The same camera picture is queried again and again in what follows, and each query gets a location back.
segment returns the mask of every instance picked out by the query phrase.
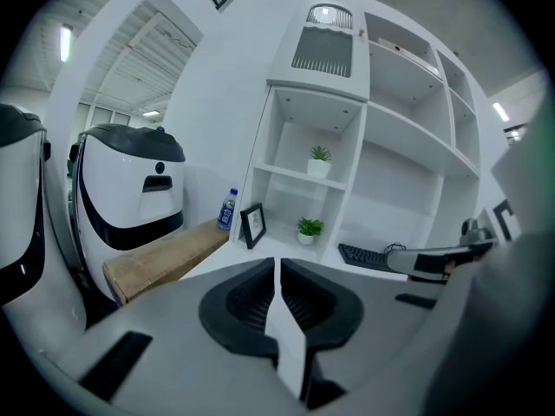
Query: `air vent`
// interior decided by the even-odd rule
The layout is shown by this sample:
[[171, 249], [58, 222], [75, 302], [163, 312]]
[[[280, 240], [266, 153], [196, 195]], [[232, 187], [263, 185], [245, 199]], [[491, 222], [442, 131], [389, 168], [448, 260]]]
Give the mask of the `air vent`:
[[304, 28], [293, 68], [350, 77], [353, 38], [329, 29]]
[[315, 6], [310, 10], [306, 21], [318, 24], [328, 24], [342, 29], [353, 29], [353, 16], [347, 10], [336, 6]]

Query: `ceiling light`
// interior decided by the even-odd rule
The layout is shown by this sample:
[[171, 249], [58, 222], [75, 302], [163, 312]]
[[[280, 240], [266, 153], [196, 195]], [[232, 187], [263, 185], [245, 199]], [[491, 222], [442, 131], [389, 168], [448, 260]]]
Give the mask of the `ceiling light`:
[[60, 60], [65, 62], [69, 57], [69, 49], [71, 48], [71, 31], [73, 28], [67, 24], [63, 24], [60, 28]]
[[503, 109], [503, 107], [499, 103], [494, 103], [493, 107], [495, 108], [495, 111], [497, 111], [497, 114], [499, 114], [499, 116], [503, 121], [510, 120], [509, 116], [506, 115], [505, 109]]

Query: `black keyboard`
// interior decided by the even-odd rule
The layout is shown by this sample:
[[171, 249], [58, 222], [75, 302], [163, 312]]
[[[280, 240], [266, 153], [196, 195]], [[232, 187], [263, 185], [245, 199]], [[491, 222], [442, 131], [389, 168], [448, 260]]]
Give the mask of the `black keyboard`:
[[362, 248], [346, 244], [339, 244], [338, 248], [343, 261], [345, 261], [347, 265], [370, 268], [371, 270], [387, 271], [388, 273], [396, 273], [396, 271], [389, 268], [388, 257], [383, 253], [363, 250]]

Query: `shelving unit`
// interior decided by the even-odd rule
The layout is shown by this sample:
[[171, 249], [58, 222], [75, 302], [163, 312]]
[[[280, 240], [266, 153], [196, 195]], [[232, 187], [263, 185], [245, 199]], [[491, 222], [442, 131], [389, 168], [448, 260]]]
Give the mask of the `shelving unit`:
[[[361, 27], [368, 38], [356, 34]], [[268, 82], [238, 199], [241, 210], [263, 204], [259, 251], [356, 270], [338, 244], [458, 243], [477, 201], [480, 142], [467, 77], [452, 61], [388, 20], [310, 0], [292, 18]], [[333, 155], [327, 179], [306, 173], [318, 145]], [[297, 243], [300, 217], [325, 223], [312, 247]], [[234, 227], [232, 241], [244, 245], [240, 220]]]
[[406, 56], [369, 42], [370, 101], [411, 119], [450, 143], [443, 82]]

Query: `ceiling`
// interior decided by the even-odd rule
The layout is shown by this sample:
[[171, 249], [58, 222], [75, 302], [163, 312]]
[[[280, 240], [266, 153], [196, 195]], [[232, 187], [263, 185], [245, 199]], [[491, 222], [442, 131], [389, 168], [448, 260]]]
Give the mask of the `ceiling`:
[[[75, 41], [108, 1], [50, 0], [28, 27], [3, 84], [50, 91], [64, 65], [59, 56], [61, 26], [73, 28]], [[149, 119], [162, 120], [199, 40], [198, 32], [186, 34], [190, 26], [178, 12], [170, 0], [143, 2], [101, 53], [82, 99], [132, 114], [155, 109], [160, 115]]]
[[519, 26], [498, 0], [377, 0], [442, 40], [488, 96], [542, 68]]

